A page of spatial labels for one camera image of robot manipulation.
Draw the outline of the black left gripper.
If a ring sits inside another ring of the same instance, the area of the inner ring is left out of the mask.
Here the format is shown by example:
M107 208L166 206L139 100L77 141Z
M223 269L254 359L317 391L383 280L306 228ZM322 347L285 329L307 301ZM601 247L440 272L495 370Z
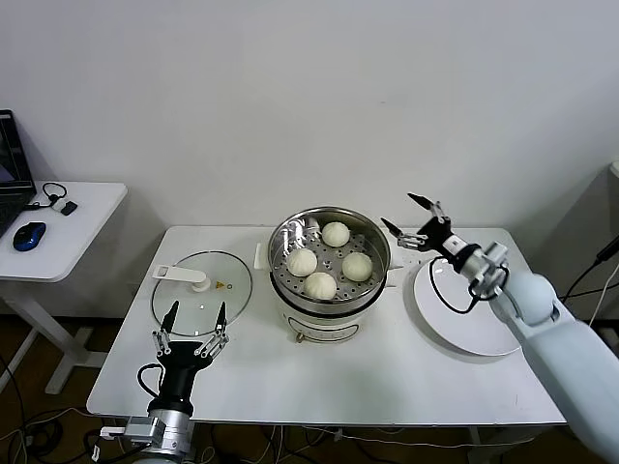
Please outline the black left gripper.
M163 366L162 385L148 405L149 410L192 410L192 387L196 374L207 368L228 342L226 303L222 302L212 336L200 345L197 341L171 341L170 334L177 316L175 301L162 319L160 328L152 331L156 356Z

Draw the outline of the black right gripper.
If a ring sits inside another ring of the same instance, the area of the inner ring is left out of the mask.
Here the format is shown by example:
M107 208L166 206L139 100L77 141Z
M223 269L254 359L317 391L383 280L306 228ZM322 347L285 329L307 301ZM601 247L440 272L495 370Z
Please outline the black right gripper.
M429 211L432 219L422 227L422 234L403 232L385 218L381 221L397 240L399 247L421 247L422 251L436 251L452 265L463 265L473 254L473 245L465 242L452 231L451 218L447 216L439 201L432 201L422 195L408 192L407 196L420 207Z

